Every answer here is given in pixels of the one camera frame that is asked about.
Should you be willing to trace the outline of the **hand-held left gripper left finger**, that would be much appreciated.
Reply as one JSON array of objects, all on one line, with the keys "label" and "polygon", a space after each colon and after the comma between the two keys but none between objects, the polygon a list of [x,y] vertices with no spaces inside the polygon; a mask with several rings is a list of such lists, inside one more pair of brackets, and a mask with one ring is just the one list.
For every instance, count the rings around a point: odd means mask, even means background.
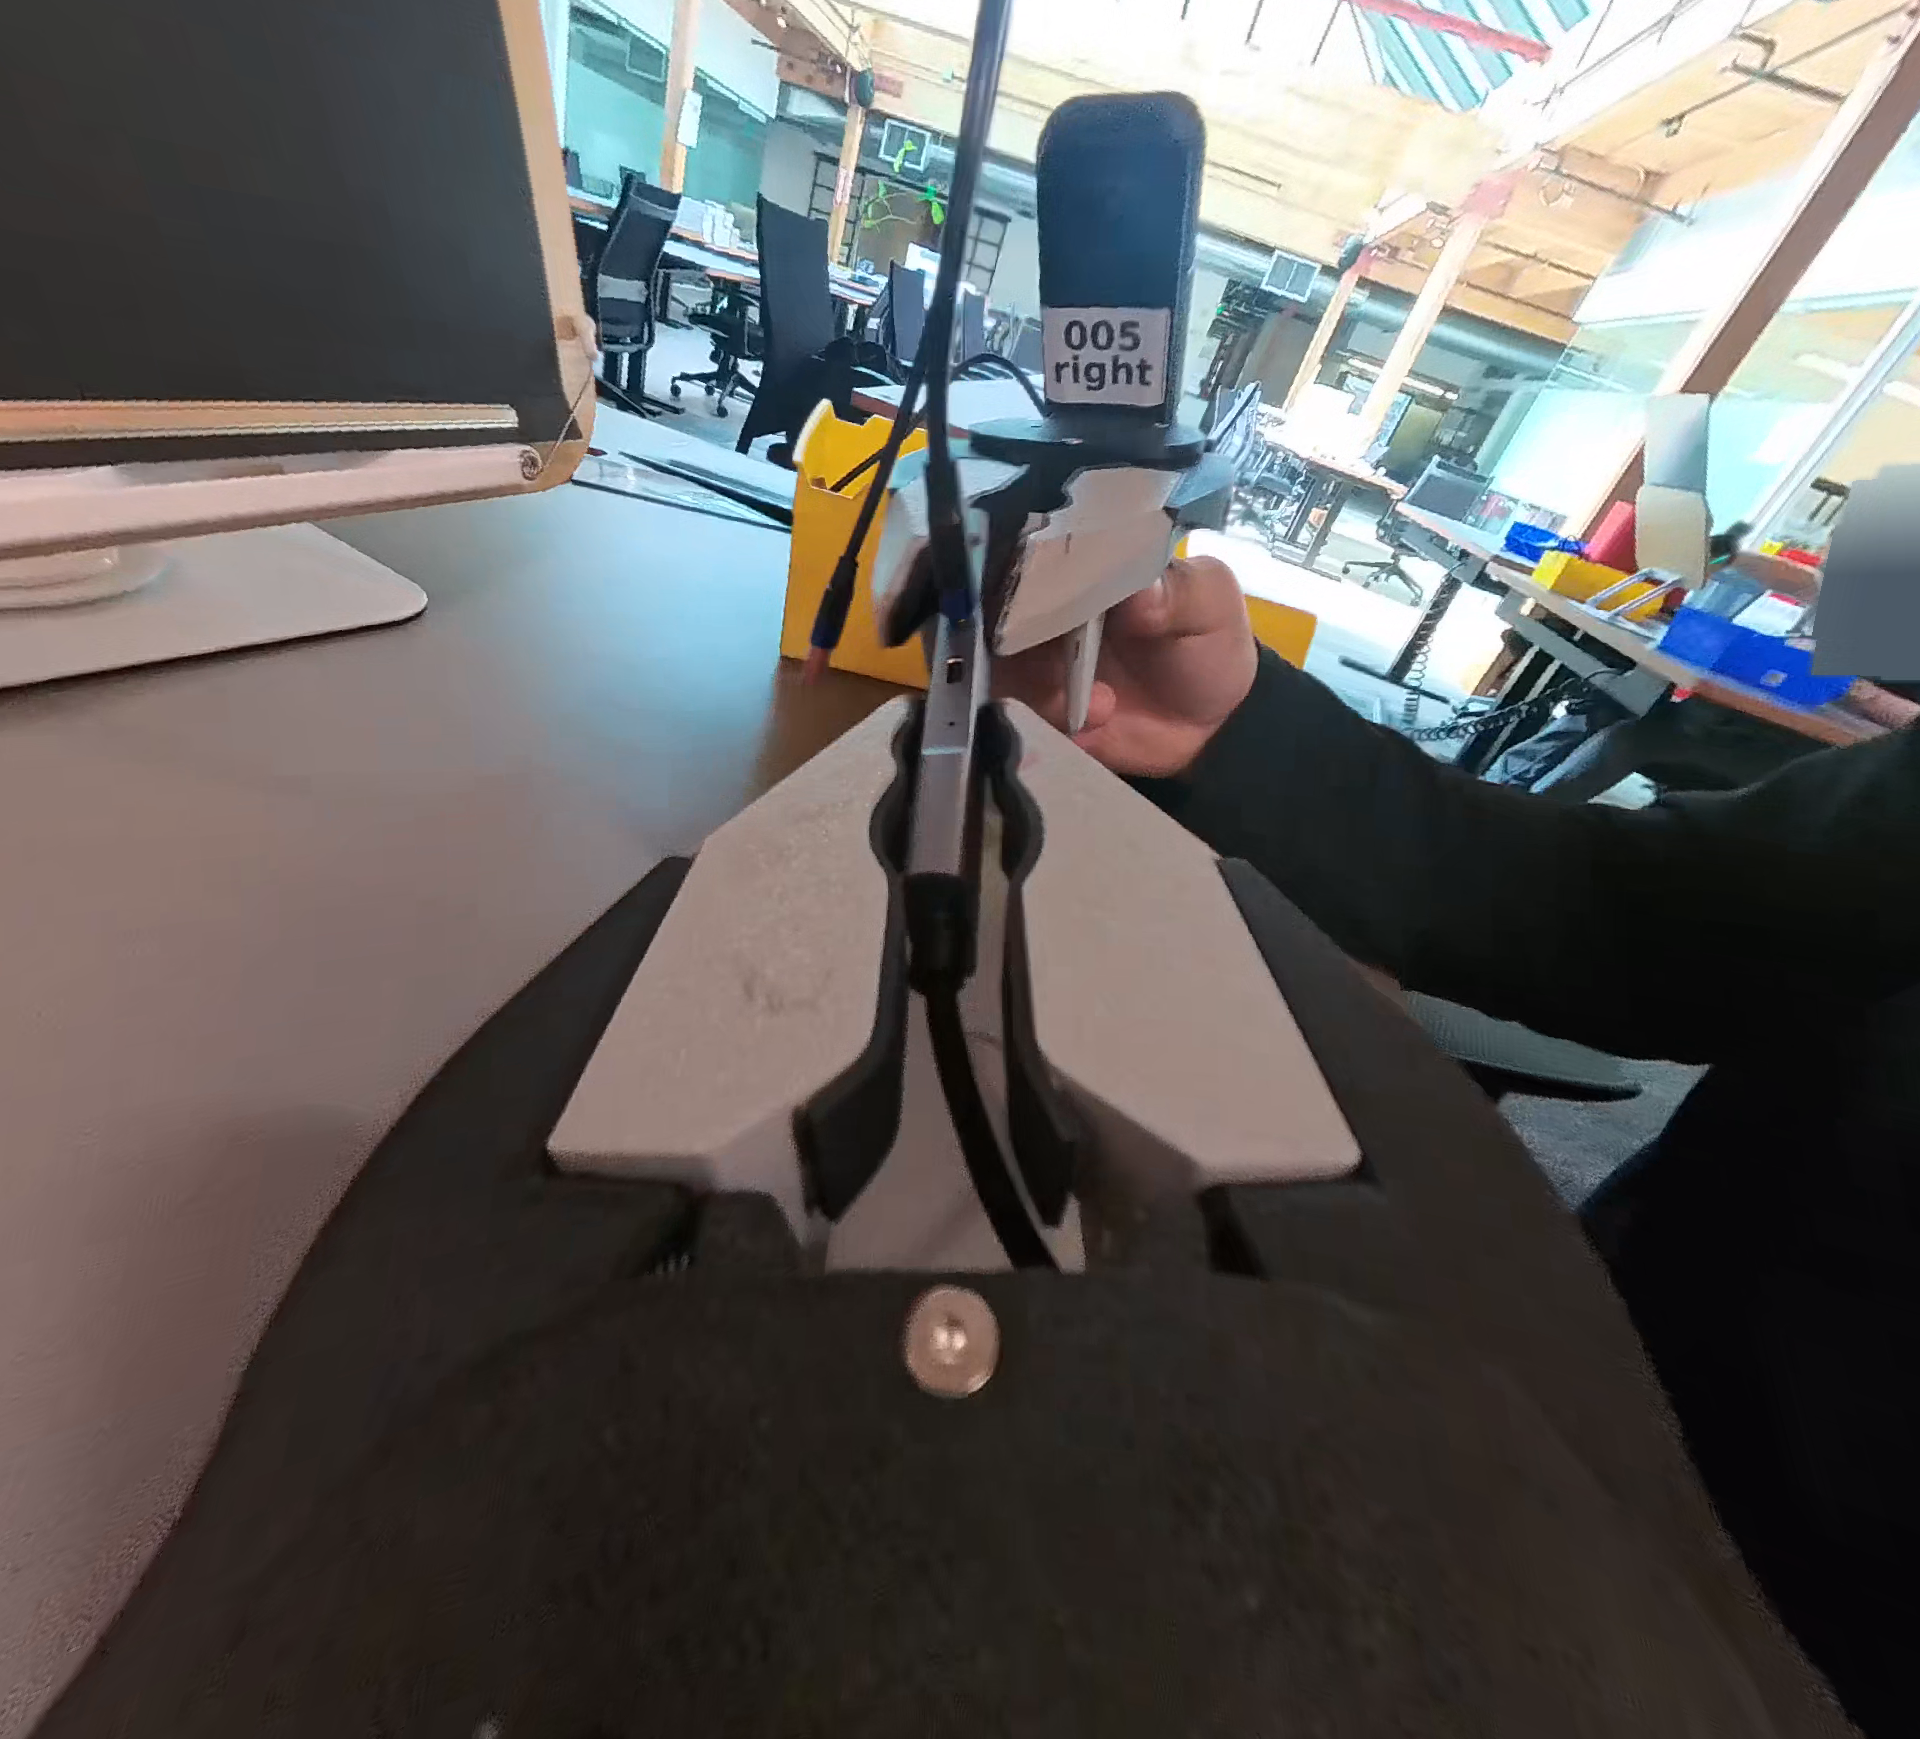
[{"label": "hand-held left gripper left finger", "polygon": [[558,1170],[762,1195],[807,1229],[795,1125],[875,1032],[872,826],[910,716],[886,702],[704,839],[550,1134]]}]

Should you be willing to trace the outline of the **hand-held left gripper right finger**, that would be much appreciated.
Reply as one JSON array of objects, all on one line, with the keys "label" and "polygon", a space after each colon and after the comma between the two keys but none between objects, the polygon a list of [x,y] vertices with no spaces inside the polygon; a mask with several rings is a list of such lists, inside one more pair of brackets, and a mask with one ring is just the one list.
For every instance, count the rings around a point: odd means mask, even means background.
[{"label": "hand-held left gripper right finger", "polygon": [[1212,849],[1025,703],[990,722],[1007,1122],[1040,1223],[1357,1174]]}]

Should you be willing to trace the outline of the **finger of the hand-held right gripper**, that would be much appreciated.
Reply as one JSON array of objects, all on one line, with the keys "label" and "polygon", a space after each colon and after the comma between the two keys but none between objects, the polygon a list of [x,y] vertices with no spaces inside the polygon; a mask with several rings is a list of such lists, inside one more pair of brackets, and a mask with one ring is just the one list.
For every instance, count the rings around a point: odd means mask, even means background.
[{"label": "finger of the hand-held right gripper", "polygon": [[1075,473],[1064,505],[1028,520],[1005,592],[989,598],[990,653],[1034,651],[1157,584],[1172,552],[1176,480],[1159,467]]},{"label": "finger of the hand-held right gripper", "polygon": [[992,552],[994,463],[970,452],[928,452],[922,461],[925,513],[922,623],[923,658],[948,658],[960,640],[986,635],[986,571]]}]

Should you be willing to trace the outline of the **yellow plastic bin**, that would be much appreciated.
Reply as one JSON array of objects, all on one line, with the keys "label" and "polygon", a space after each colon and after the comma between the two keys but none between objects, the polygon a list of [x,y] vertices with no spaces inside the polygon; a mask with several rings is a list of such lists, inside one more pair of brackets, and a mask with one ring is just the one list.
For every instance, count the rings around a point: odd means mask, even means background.
[{"label": "yellow plastic bin", "polygon": [[[780,656],[807,665],[812,634],[827,582],[838,567],[863,510],[873,463],[893,421],[886,416],[851,421],[819,401],[795,446],[795,499],[784,593]],[[875,620],[873,571],[886,513],[877,511],[855,558],[849,609],[827,669],[877,682],[900,691],[923,691],[925,656],[918,640],[887,646]]]}]

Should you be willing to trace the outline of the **grey usb hub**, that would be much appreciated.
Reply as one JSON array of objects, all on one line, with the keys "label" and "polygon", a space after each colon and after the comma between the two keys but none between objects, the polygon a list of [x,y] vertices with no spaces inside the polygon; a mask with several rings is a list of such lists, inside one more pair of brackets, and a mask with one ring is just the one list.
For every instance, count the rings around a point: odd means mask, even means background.
[{"label": "grey usb hub", "polygon": [[908,981],[923,1001],[959,993],[973,978],[985,801],[979,744],[989,686],[979,623],[940,618],[901,861]]}]

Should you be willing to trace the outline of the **person's right forearm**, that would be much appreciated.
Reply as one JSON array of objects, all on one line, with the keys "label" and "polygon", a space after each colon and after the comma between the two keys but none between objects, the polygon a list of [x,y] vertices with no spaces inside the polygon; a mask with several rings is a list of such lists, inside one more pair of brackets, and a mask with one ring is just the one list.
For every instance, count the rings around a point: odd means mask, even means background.
[{"label": "person's right forearm", "polygon": [[1490,785],[1260,660],[1136,781],[1407,990],[1624,1059],[1917,1055],[1917,727],[1642,810]]}]

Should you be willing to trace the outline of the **person's right hand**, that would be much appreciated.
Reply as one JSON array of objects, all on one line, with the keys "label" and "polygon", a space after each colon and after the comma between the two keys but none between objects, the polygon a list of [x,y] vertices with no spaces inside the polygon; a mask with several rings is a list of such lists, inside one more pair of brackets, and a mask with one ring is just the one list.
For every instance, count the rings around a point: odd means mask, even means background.
[{"label": "person's right hand", "polygon": [[1259,668],[1230,567],[1176,560],[1105,615],[1084,717],[1068,738],[1122,777],[1176,777],[1250,696]]}]

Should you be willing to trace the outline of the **black office chair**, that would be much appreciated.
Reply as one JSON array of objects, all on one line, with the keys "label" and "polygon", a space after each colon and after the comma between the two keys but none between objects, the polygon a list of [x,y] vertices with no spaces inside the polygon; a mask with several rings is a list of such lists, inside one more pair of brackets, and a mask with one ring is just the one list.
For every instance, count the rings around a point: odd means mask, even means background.
[{"label": "black office chair", "polygon": [[1405,993],[1402,1005],[1427,1041],[1491,1100],[1624,1105],[1642,1092],[1625,1063],[1566,1041],[1500,1023],[1454,1002]]},{"label": "black office chair", "polygon": [[640,417],[677,417],[684,410],[648,391],[648,364],[660,328],[660,264],[679,197],[626,173],[605,239],[589,245],[583,296],[598,335],[598,389]]},{"label": "black office chair", "polygon": [[792,470],[813,410],[851,416],[851,341],[830,284],[827,227],[765,195],[755,198],[760,380],[736,450]]}]

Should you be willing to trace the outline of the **blue storage bins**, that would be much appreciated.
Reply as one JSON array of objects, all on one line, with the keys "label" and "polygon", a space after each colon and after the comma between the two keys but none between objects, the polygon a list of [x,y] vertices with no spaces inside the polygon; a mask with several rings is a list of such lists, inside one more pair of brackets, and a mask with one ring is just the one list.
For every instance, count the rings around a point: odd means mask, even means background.
[{"label": "blue storage bins", "polygon": [[1644,669],[1685,668],[1680,693],[1743,690],[1771,708],[1811,714],[1858,687],[1814,668],[1811,598],[1748,573],[1739,531],[1709,540],[1697,587],[1661,569],[1617,571],[1551,528],[1507,523],[1498,536],[1498,555],[1520,573],[1523,600]]}]

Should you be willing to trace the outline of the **black monitor screen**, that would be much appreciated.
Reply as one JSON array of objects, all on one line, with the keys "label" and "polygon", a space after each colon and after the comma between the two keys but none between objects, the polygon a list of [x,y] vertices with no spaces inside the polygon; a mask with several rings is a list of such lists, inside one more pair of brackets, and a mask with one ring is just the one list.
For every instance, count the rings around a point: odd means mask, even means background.
[{"label": "black monitor screen", "polygon": [[4,0],[4,410],[564,428],[498,0]]}]

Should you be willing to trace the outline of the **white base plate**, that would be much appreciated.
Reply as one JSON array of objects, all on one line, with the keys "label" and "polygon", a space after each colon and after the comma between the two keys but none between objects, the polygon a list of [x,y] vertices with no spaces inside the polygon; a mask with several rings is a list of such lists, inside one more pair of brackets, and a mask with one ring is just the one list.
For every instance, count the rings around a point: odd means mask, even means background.
[{"label": "white base plate", "polygon": [[409,623],[428,598],[317,526],[60,542],[3,566],[3,691]]}]

